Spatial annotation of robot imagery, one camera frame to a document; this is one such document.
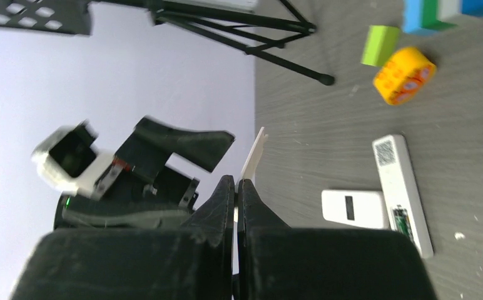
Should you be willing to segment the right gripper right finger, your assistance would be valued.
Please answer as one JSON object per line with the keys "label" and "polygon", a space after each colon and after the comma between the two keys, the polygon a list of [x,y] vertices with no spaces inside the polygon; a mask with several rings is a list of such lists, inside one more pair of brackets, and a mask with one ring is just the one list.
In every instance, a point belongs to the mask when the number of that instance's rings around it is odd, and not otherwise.
{"label": "right gripper right finger", "polygon": [[435,299],[415,246],[378,229],[287,225],[238,185],[238,299]]}

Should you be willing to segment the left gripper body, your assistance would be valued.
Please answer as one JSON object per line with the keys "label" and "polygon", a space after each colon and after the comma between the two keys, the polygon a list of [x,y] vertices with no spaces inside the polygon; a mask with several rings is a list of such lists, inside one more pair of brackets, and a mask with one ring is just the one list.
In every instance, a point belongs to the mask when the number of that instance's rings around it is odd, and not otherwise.
{"label": "left gripper body", "polygon": [[152,184],[123,171],[99,200],[62,194],[53,228],[178,228],[194,212],[199,183],[170,167]]}

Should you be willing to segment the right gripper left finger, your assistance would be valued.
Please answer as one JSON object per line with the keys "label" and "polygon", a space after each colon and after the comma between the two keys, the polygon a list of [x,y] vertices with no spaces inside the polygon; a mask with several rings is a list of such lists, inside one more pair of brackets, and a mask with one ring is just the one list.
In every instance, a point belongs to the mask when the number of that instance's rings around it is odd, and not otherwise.
{"label": "right gripper left finger", "polygon": [[235,182],[176,229],[58,229],[28,259],[11,299],[231,299]]}

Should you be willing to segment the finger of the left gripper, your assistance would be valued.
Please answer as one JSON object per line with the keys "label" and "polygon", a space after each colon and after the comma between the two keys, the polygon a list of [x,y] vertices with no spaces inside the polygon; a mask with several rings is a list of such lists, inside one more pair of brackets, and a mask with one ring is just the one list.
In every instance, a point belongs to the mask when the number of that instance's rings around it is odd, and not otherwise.
{"label": "finger of the left gripper", "polygon": [[172,154],[212,172],[235,141],[228,131],[189,131],[143,117],[116,157],[147,179],[155,179]]}

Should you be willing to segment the long white battery cover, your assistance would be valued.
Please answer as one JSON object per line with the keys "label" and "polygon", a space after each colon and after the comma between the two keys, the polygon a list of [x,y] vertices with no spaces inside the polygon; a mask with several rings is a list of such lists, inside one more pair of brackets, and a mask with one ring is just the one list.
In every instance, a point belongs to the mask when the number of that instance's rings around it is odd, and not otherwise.
{"label": "long white battery cover", "polygon": [[235,184],[236,194],[238,193],[238,187],[241,180],[254,179],[258,164],[264,152],[264,145],[267,139],[268,139],[268,134],[265,133],[265,128],[261,127],[255,138],[253,146],[250,149],[249,155],[247,156],[244,166],[241,170],[241,175]]}

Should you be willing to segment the white remote with red keypad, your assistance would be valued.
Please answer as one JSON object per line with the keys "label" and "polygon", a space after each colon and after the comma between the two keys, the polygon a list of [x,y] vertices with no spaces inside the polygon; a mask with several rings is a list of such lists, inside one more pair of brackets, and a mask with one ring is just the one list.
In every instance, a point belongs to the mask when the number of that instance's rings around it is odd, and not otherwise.
{"label": "white remote with red keypad", "polygon": [[357,228],[390,228],[381,191],[325,189],[321,192],[321,201],[326,221]]}

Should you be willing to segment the white air conditioner remote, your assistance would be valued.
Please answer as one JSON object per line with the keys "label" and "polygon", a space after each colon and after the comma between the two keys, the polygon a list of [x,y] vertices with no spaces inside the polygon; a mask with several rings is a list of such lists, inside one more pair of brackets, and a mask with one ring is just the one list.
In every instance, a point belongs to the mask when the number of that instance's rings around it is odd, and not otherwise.
{"label": "white air conditioner remote", "polygon": [[372,142],[390,228],[403,234],[421,258],[434,256],[405,138],[389,134]]}

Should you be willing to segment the black perforated plate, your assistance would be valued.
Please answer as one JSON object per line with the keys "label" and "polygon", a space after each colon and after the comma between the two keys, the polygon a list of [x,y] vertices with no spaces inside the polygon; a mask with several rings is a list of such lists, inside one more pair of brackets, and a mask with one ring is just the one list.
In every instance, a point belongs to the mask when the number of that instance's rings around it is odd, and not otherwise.
{"label": "black perforated plate", "polygon": [[89,1],[0,0],[0,28],[89,36]]}

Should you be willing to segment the black tripod stand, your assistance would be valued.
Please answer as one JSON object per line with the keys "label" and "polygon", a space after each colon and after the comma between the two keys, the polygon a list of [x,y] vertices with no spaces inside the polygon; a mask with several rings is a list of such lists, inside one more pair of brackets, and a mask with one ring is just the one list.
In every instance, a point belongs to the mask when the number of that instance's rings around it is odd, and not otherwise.
{"label": "black tripod stand", "polygon": [[[281,1],[280,3],[295,17],[295,20],[176,1],[110,1],[110,3],[147,9],[154,25],[171,24],[240,50],[246,55],[258,57],[312,78],[325,86],[331,86],[335,83],[335,78],[329,74],[316,72],[266,52],[267,49],[271,48],[283,49],[288,43],[308,37],[317,31],[316,25],[304,18],[290,1]],[[282,39],[270,39],[245,31],[245,28],[275,29],[291,32],[293,35]]]}

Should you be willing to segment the orange toy brick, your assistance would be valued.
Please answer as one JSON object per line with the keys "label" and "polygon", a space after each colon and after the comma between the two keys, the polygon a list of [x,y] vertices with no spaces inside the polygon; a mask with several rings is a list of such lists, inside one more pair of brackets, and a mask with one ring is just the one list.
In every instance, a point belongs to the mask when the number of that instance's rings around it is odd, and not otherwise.
{"label": "orange toy brick", "polygon": [[437,66],[418,48],[396,51],[373,79],[373,85],[391,106],[411,100],[436,74]]}

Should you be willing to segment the green toy brick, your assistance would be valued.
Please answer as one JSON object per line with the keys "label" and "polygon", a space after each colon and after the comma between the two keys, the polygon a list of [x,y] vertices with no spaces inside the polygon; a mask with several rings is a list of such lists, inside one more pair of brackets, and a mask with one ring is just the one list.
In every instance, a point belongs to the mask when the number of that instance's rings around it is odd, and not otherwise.
{"label": "green toy brick", "polygon": [[394,53],[399,35],[399,27],[369,26],[361,63],[368,66],[382,67]]}

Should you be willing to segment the blue green toy block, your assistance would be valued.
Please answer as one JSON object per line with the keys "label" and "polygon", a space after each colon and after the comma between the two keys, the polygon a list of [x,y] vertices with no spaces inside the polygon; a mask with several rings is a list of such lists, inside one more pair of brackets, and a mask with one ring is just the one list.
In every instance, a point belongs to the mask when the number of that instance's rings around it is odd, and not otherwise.
{"label": "blue green toy block", "polygon": [[402,31],[428,36],[483,18],[483,0],[406,0]]}

